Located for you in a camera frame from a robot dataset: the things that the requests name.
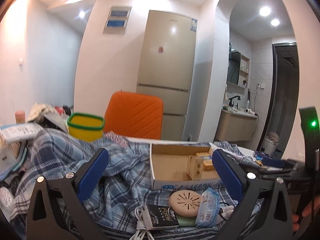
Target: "beige refrigerator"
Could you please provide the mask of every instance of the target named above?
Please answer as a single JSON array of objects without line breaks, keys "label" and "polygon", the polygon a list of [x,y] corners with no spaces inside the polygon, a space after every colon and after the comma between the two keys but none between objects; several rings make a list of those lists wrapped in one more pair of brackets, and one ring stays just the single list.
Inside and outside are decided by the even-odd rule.
[{"label": "beige refrigerator", "polygon": [[164,102],[161,139],[181,140],[186,121],[196,47],[197,20],[149,11],[137,93]]}]

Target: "pink cap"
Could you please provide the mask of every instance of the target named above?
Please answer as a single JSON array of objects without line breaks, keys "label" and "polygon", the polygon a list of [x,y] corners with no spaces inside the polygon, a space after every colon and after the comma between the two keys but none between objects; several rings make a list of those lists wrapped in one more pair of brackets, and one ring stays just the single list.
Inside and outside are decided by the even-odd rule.
[{"label": "pink cap", "polygon": [[15,113],[16,119],[25,119],[26,113],[23,110],[16,111]]}]

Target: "bundled white cord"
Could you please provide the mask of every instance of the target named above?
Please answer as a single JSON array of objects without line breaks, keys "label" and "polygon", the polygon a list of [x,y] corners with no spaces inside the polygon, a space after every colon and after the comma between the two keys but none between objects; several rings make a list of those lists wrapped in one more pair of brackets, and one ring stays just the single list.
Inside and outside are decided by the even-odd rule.
[{"label": "bundled white cord", "polygon": [[138,220],[137,232],[129,240],[142,240],[146,234],[147,234],[149,240],[155,240],[153,238],[152,234],[150,233],[150,231],[148,231],[146,229],[146,226],[144,225],[141,207],[135,208],[134,215],[136,216],[136,218]]}]

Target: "pink patterned cloth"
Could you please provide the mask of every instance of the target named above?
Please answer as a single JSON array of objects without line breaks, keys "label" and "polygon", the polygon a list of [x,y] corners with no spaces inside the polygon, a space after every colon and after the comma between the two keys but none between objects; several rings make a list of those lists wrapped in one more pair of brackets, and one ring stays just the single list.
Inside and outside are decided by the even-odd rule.
[{"label": "pink patterned cloth", "polygon": [[118,135],[113,131],[107,132],[104,134],[104,137],[109,138],[112,142],[119,144],[122,148],[129,147],[129,141],[126,137]]}]

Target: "metal bolt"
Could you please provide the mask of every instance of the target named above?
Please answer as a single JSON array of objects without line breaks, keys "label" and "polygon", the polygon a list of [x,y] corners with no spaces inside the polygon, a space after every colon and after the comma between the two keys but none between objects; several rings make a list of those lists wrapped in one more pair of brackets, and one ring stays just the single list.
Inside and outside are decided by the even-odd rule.
[{"label": "metal bolt", "polygon": [[39,183],[41,183],[42,181],[44,181],[44,177],[43,177],[43,176],[40,176],[40,177],[37,179],[37,181],[38,181]]},{"label": "metal bolt", "polygon": [[255,175],[254,173],[252,173],[252,172],[249,172],[249,173],[247,174],[247,177],[248,177],[248,179],[255,179],[255,178],[256,178],[256,175]]},{"label": "metal bolt", "polygon": [[67,178],[67,179],[72,179],[74,175],[75,175],[75,174],[74,174],[73,172],[68,172],[68,173],[66,174],[66,178]]},{"label": "metal bolt", "polygon": [[279,178],[277,178],[277,182],[282,184],[283,183],[283,179],[279,177]]}]

